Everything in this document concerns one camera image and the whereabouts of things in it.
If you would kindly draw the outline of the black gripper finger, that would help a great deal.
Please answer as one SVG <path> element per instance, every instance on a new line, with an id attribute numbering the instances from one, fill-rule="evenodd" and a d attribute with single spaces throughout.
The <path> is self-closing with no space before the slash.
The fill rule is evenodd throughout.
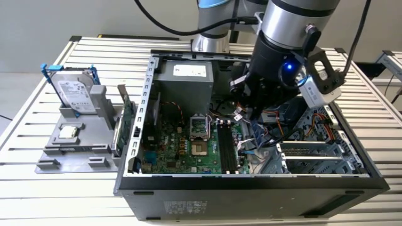
<path id="1" fill-rule="evenodd" d="M 256 77 L 242 75 L 229 82 L 229 93 L 234 101 L 245 109 L 246 119 L 256 118 Z"/>
<path id="2" fill-rule="evenodd" d="M 257 120 L 265 108 L 277 106 L 276 94 L 256 94 L 253 98 L 253 120 Z"/>

